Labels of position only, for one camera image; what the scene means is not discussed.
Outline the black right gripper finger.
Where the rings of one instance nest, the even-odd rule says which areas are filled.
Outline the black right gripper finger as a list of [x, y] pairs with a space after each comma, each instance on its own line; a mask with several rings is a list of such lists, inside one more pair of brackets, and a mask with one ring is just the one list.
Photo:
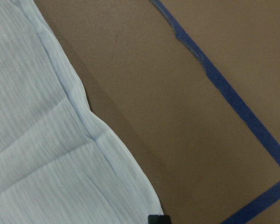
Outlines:
[[149, 215], [148, 224], [171, 224], [169, 215]]

